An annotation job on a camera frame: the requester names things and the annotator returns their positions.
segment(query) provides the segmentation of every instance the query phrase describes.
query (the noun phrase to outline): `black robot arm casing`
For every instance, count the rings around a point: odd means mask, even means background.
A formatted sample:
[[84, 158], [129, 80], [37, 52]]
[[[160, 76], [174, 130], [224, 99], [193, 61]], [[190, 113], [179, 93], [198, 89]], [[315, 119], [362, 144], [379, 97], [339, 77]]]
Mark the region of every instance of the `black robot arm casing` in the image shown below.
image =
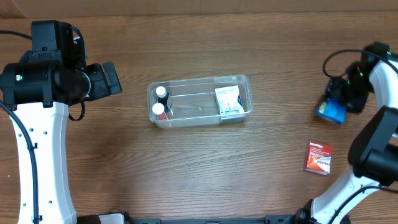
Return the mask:
[[[73, 30], [79, 37], [73, 38]], [[104, 69], [98, 63], [87, 66], [80, 31], [65, 22], [32, 23], [32, 48], [19, 63], [4, 67], [0, 88], [12, 110], [21, 103], [53, 102], [69, 106], [122, 92], [112, 62]]]

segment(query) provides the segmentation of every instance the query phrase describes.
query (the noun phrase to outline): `plastic tray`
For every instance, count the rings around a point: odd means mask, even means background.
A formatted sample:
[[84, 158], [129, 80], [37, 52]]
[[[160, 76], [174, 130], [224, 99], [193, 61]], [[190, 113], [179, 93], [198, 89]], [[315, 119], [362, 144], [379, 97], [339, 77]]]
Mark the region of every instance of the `plastic tray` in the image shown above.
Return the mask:
[[[244, 113], [220, 115], [215, 98], [215, 89], [237, 85], [241, 95]], [[164, 86], [172, 99], [168, 119], [157, 119], [152, 106], [157, 103], [155, 90]], [[148, 86], [149, 120], [160, 128], [180, 128], [205, 124], [220, 124], [242, 121], [253, 110], [249, 79], [245, 75], [195, 78], [154, 82]]]

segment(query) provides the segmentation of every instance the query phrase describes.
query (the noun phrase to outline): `bottle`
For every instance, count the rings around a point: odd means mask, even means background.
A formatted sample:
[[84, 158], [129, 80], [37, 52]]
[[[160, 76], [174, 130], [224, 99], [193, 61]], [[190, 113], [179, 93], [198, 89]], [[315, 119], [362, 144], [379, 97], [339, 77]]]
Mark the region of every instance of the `bottle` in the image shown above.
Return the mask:
[[168, 119], [162, 103], [155, 103], [152, 106], [152, 112], [156, 114], [157, 119]]
[[172, 107], [172, 99], [166, 88], [159, 86], [156, 88], [157, 102], [164, 105], [164, 111], [167, 113]]

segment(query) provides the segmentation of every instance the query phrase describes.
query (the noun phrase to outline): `bottle cap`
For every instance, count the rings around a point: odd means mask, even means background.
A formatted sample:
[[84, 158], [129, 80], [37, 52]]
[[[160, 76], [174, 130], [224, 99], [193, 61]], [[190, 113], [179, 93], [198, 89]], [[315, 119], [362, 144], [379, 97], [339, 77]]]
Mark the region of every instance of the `bottle cap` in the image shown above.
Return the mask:
[[160, 98], [163, 98], [167, 95], [166, 88], [159, 86], [156, 88], [156, 95]]
[[162, 103], [155, 103], [152, 106], [152, 112], [154, 112], [156, 115], [161, 115], [164, 113], [164, 105]]

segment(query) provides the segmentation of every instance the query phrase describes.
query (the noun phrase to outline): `wooden table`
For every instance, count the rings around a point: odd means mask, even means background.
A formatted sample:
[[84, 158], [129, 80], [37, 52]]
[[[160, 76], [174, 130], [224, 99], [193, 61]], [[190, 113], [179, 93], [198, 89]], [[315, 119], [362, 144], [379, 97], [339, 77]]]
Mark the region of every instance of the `wooden table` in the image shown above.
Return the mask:
[[[87, 103], [69, 122], [70, 191], [79, 215], [129, 211], [134, 218], [233, 218], [292, 214], [322, 194], [347, 166], [354, 137], [376, 112], [338, 126], [315, 114], [328, 81], [322, 62], [338, 49], [374, 40], [398, 50], [398, 13], [323, 12], [63, 19], [85, 38], [88, 63], [113, 61], [123, 93]], [[28, 19], [1, 29], [30, 34]], [[0, 68], [30, 42], [0, 35]], [[335, 74], [359, 55], [336, 58]], [[243, 123], [168, 129], [148, 120], [147, 86], [245, 74], [254, 111]], [[79, 113], [73, 107], [71, 113]], [[16, 223], [19, 168], [14, 130], [0, 114], [0, 222]], [[329, 176], [303, 171], [307, 143], [333, 146]], [[354, 223], [396, 223], [398, 197], [377, 192], [352, 212]]]

